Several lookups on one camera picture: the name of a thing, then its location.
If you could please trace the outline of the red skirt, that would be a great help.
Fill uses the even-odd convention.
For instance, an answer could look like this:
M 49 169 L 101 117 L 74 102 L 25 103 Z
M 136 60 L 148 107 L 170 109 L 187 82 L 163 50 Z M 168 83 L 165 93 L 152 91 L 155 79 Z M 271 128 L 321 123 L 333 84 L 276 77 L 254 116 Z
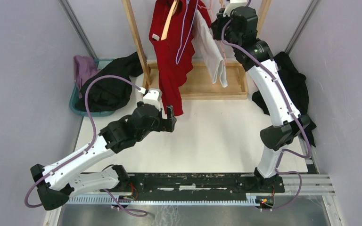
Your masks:
M 166 17 L 173 1 L 157 0 L 155 2 L 149 40 L 152 43 L 158 66 L 159 88 L 162 91 L 162 103 L 164 106 L 172 105 L 175 116 L 183 114 L 182 98 L 179 88 L 187 81 L 187 74 L 193 69 L 192 57 L 195 49 L 192 44 L 193 28 L 187 42 L 180 63 L 175 63 L 175 57 L 180 44 L 182 14 L 185 10 L 185 0 L 179 2 L 179 8 L 172 16 L 167 38 L 160 40 Z M 203 15 L 208 26 L 211 18 L 203 1 L 198 0 L 197 10 Z

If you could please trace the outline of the wooden hanger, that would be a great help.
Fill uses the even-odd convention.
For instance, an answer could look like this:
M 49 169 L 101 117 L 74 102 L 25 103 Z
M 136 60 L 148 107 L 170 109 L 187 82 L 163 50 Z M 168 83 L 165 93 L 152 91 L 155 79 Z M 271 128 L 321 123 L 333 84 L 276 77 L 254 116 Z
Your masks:
M 162 31 L 162 35 L 161 35 L 160 40 L 165 40 L 167 38 L 170 23 L 171 23 L 171 19 L 172 19 L 172 16 L 175 14 L 178 5 L 179 5 L 179 0 L 174 0 L 171 7 L 170 7 L 169 13 L 168 13 L 168 15 L 166 17 L 166 21 L 165 21 L 165 24 L 164 24 L 164 27 L 163 27 L 163 31 Z

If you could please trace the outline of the white garment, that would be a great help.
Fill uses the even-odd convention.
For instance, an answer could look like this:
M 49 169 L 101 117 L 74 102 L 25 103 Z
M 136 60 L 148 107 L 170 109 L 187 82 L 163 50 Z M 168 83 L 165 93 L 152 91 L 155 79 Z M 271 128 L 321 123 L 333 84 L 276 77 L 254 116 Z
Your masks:
M 211 82 L 215 84 L 218 80 L 222 87 L 227 87 L 227 75 L 225 60 L 220 50 L 212 38 L 212 34 L 199 10 L 195 12 L 193 22 L 193 36 L 195 46 L 198 47 L 202 59 L 209 73 Z

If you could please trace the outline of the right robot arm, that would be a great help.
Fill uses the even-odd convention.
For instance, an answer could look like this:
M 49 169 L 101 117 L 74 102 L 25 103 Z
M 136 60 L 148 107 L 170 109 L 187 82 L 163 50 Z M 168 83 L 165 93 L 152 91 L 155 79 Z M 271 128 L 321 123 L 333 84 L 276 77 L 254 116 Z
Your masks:
M 236 60 L 258 87 L 269 111 L 272 125 L 260 131 L 264 150 L 255 168 L 254 188 L 266 192 L 278 177 L 282 152 L 310 120 L 300 113 L 289 97 L 268 44 L 257 38 L 258 16 L 246 3 L 221 8 L 211 24 L 213 38 L 233 48 Z

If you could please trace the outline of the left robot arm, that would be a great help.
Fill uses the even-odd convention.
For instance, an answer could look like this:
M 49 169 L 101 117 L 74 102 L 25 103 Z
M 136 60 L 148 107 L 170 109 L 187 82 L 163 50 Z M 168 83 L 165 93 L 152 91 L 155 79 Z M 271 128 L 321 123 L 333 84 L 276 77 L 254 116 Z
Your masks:
M 140 101 L 132 114 L 110 122 L 79 150 L 51 165 L 32 166 L 30 172 L 40 205 L 45 210 L 54 210 L 79 194 L 112 188 L 125 191 L 130 180 L 121 165 L 97 173 L 84 171 L 101 160 L 135 146 L 150 132 L 173 132 L 176 118 L 171 105 L 166 107 L 166 114 L 164 119 L 161 109 Z

